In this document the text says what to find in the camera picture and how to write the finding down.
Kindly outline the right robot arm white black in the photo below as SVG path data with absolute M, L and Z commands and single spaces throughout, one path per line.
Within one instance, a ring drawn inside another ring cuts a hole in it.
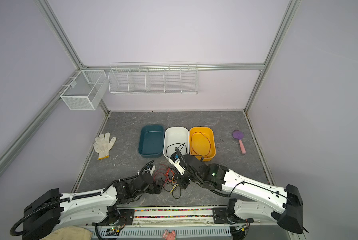
M 272 210 L 270 218 L 283 229 L 295 234 L 306 231 L 303 227 L 303 200 L 296 186 L 283 188 L 260 183 L 225 166 L 207 165 L 189 154 L 172 154 L 170 161 L 179 171 L 176 178 L 182 189 L 195 183 L 224 198 L 230 198 L 232 194 L 249 198 L 268 206 Z

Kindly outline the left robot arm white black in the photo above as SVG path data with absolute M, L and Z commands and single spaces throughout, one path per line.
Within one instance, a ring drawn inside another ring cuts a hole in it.
M 150 173 L 115 180 L 96 191 L 62 194 L 59 189 L 52 189 L 25 208 L 24 216 L 11 227 L 10 235 L 40 240 L 66 227 L 127 224 L 131 216 L 122 214 L 118 205 L 161 191 L 162 182 L 155 181 Z

